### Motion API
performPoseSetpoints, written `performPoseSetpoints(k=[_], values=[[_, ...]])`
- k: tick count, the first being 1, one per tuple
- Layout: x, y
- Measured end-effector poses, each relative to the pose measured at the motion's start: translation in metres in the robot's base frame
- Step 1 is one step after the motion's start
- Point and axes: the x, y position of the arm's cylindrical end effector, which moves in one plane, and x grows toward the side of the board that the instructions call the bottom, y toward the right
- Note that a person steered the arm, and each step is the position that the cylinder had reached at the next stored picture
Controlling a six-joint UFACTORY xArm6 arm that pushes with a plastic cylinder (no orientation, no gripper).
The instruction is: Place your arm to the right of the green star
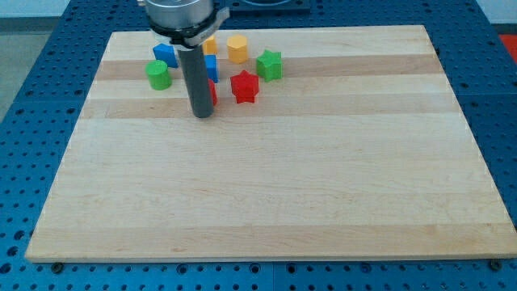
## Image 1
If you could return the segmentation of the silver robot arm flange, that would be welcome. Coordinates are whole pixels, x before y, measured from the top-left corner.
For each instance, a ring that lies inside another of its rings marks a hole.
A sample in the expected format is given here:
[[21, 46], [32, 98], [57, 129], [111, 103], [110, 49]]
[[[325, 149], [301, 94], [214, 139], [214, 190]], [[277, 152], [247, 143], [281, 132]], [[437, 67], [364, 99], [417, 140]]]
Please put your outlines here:
[[143, 0], [150, 30], [159, 43], [193, 49], [214, 35], [230, 9], [212, 0]]

